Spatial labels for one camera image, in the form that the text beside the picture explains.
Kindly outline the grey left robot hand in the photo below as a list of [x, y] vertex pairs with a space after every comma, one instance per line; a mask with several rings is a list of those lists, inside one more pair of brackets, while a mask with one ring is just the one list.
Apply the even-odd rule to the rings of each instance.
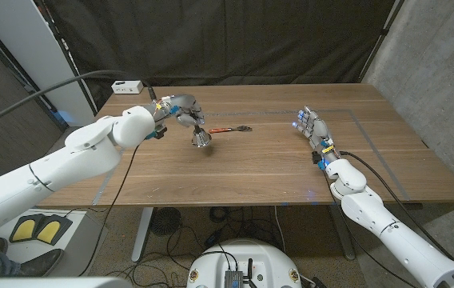
[[205, 116], [200, 104], [191, 94], [165, 96], [160, 102], [166, 117], [174, 116], [182, 126], [200, 126], [205, 124]]

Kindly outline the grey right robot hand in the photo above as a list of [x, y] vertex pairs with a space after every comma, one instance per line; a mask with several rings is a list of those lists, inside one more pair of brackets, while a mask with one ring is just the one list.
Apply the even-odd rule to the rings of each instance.
[[322, 158], [335, 161], [341, 157], [335, 148], [333, 136], [325, 121], [309, 106], [305, 106], [298, 112], [297, 120], [292, 126], [308, 139], [313, 151]]

